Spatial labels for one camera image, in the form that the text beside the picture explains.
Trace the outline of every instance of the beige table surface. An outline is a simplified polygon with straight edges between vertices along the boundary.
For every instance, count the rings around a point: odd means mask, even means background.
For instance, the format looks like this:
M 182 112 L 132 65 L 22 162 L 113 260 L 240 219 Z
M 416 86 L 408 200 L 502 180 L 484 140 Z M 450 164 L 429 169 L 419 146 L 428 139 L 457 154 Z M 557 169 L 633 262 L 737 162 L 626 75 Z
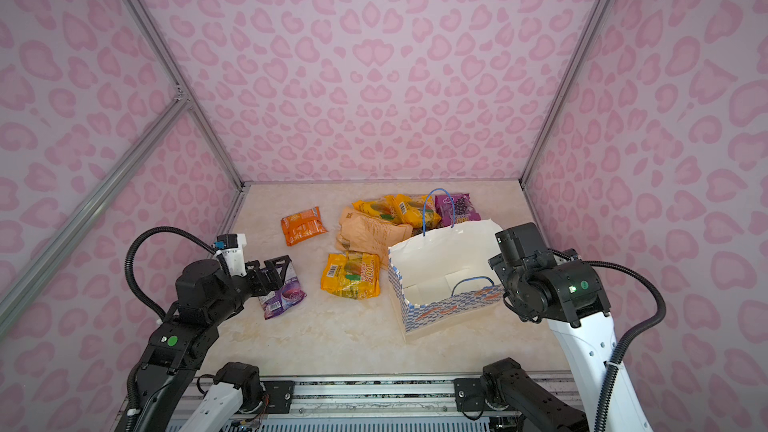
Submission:
M 219 327 L 201 373 L 215 373 L 229 361 L 256 365 L 262 375 L 422 374 L 477 372 L 511 357 L 525 370 L 568 370 L 568 362 L 546 324 L 520 322 L 499 302 L 481 318 L 406 344 L 387 296 L 363 301 L 320 290 L 320 274 L 339 231 L 344 206 L 389 193 L 427 194 L 436 187 L 469 192 L 483 218 L 503 228 L 532 221 L 516 181 L 360 182 L 349 184 L 258 185 L 248 191 L 233 232 L 244 233 L 247 261 L 288 254 L 306 298 L 283 315 L 264 320 L 257 300 Z M 280 219 L 320 207 L 329 233 L 287 247 Z

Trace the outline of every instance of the blue bag handle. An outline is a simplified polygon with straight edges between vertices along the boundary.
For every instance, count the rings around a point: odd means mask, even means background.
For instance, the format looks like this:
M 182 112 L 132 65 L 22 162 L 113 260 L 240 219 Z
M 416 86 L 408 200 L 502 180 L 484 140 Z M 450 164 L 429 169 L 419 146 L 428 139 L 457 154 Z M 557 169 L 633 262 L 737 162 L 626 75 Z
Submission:
M 491 278 L 490 278 L 490 277 L 485 277 L 485 275 L 481 275 L 480 277 L 470 277 L 470 278 L 465 278 L 465 279 L 463 279 L 463 280 L 460 280 L 460 281 L 456 282 L 456 285 L 454 285 L 454 286 L 453 286 L 453 290 L 451 291 L 451 297 L 453 297 L 454 293 L 456 293 L 456 287 L 458 287 L 458 285 L 459 285 L 459 284 L 461 284 L 462 282 L 474 281 L 474 280 L 477 280 L 477 279 L 479 279 L 479 278 L 484 278 L 485 280 L 487 280 L 488 282 L 490 282 L 492 287 L 495 285 L 495 284 L 493 283 L 493 280 L 491 280 Z
M 449 194 L 448 191 L 444 188 L 436 188 L 429 193 L 427 198 L 424 199 L 424 206 L 422 207 L 422 235 L 427 235 L 427 202 L 429 202 L 429 198 L 432 196 L 432 194 L 438 190 L 445 192 L 446 195 L 451 198 L 451 206 L 453 207 L 453 222 L 451 223 L 451 228 L 456 225 L 456 201 L 453 200 L 453 196 Z

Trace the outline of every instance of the shopping bag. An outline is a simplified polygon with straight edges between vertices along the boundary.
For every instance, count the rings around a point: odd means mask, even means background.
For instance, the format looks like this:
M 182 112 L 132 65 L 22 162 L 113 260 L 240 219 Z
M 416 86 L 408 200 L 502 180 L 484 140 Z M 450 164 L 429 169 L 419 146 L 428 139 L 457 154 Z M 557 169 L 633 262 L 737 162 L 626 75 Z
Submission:
M 488 259 L 498 254 L 493 220 L 455 221 L 389 248 L 389 283 L 406 335 L 502 299 L 503 290 Z

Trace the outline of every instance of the pink patterned wallpaper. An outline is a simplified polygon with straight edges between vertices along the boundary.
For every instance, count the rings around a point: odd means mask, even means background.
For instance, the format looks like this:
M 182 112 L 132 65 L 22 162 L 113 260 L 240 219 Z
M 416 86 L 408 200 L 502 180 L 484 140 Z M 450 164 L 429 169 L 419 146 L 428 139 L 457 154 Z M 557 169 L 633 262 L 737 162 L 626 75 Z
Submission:
M 2 0 L 0 297 L 170 102 L 120 0 Z
M 128 370 L 157 327 L 125 282 L 128 246 L 160 225 L 212 242 L 233 195 L 206 141 L 182 117 L 0 344 L 0 430 L 112 425 Z M 205 255 L 181 237 L 155 235 L 137 254 L 137 281 L 167 308 L 176 277 Z
M 517 178 L 594 0 L 145 0 L 245 179 Z
M 618 0 L 531 187 L 554 246 L 667 318 L 626 360 L 657 432 L 768 428 L 768 0 Z M 621 332 L 654 310 L 604 275 Z

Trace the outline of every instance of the snack bag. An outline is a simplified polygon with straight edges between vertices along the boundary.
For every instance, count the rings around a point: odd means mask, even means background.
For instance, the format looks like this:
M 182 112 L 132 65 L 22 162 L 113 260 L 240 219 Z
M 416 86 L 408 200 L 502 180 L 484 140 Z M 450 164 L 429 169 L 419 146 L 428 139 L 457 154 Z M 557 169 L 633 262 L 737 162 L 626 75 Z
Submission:
M 328 254 L 320 288 L 339 297 L 359 300 L 379 295 L 379 256 L 364 252 Z
M 309 208 L 298 214 L 283 217 L 280 224 L 283 226 L 283 235 L 286 236 L 288 247 L 328 232 L 320 221 L 320 207 Z
M 377 200 L 359 200 L 352 204 L 352 207 L 371 217 L 391 222 L 396 226 L 402 224 L 402 220 L 400 220 L 395 210 L 390 206 L 386 197 L 381 197 Z
M 427 196 L 421 196 L 417 199 L 398 194 L 397 196 L 386 196 L 389 206 L 395 210 L 400 221 L 404 224 L 410 224 L 414 230 L 422 228 L 422 207 Z M 440 224 L 440 216 L 435 212 L 435 202 L 433 198 L 429 199 L 425 212 L 424 222 L 427 230 L 437 227 Z
M 469 201 L 469 194 L 451 194 L 456 201 L 456 223 L 467 222 L 470 220 L 482 220 L 480 214 L 475 210 L 472 202 Z M 443 227 L 450 227 L 453 217 L 453 205 L 448 196 L 435 196 L 435 205 L 437 212 L 442 217 Z
M 278 269 L 287 267 L 286 281 L 283 284 L 283 287 L 278 291 L 272 291 L 267 295 L 258 298 L 259 303 L 261 303 L 261 308 L 264 310 L 264 319 L 270 319 L 272 317 L 277 317 L 301 302 L 304 297 L 306 297 L 306 293 L 301 290 L 301 284 L 299 283 L 299 278 L 296 276 L 296 270 L 293 269 L 293 263 L 287 255 L 271 260 L 265 260 L 264 266 Z
M 413 227 L 408 224 L 396 226 L 352 207 L 344 207 L 339 225 L 341 230 L 336 236 L 337 249 L 376 254 L 383 261 L 387 260 L 387 249 L 410 238 L 413 231 Z

